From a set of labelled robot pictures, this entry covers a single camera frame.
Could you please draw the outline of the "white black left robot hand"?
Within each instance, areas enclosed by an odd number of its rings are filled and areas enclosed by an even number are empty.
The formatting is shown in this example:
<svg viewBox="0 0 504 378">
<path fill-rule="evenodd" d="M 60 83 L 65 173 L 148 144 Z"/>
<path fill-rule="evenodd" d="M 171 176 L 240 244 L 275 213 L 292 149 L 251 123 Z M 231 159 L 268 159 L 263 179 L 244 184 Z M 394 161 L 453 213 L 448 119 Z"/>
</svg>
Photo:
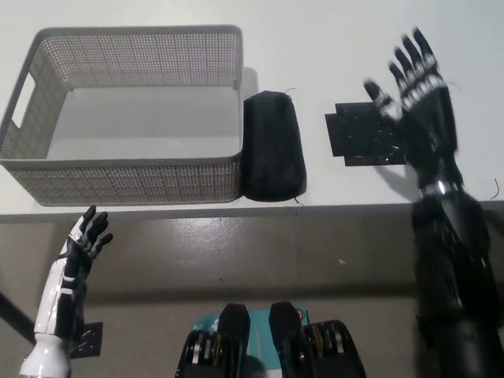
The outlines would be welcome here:
<svg viewBox="0 0 504 378">
<path fill-rule="evenodd" d="M 91 206 L 73 225 L 50 271 L 39 303 L 34 333 L 77 341 L 83 334 L 87 277 L 94 259 L 113 239 L 103 235 L 108 213 Z"/>
</svg>

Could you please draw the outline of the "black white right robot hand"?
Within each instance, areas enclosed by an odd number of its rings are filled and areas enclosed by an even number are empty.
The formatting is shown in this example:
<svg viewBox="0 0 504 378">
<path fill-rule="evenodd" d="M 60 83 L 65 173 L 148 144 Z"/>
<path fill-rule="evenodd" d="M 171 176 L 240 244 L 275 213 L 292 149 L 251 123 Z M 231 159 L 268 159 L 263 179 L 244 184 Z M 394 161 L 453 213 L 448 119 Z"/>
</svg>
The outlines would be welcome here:
<svg viewBox="0 0 504 378">
<path fill-rule="evenodd" d="M 421 195 L 461 191 L 454 111 L 437 58 L 419 28 L 402 36 L 402 46 L 394 48 L 394 55 L 396 61 L 388 68 L 398 97 L 391 97 L 374 80 L 366 80 L 363 87 L 416 172 Z"/>
</svg>

